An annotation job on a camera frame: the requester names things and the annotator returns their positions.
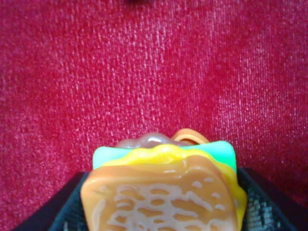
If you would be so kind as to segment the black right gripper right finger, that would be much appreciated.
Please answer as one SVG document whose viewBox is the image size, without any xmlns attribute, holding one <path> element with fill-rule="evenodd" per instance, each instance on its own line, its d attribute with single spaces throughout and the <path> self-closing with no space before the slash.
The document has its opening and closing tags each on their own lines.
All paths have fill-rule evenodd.
<svg viewBox="0 0 308 231">
<path fill-rule="evenodd" d="M 251 168 L 237 170 L 247 193 L 243 231 L 306 231 L 308 210 Z"/>
</svg>

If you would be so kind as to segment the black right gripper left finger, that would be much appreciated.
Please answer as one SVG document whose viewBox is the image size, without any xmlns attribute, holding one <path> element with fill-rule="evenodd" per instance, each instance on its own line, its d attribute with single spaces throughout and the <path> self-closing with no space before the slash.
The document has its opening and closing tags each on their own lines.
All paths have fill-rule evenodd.
<svg viewBox="0 0 308 231">
<path fill-rule="evenodd" d="M 80 190 L 89 172 L 79 172 L 15 231 L 87 231 Z"/>
</svg>

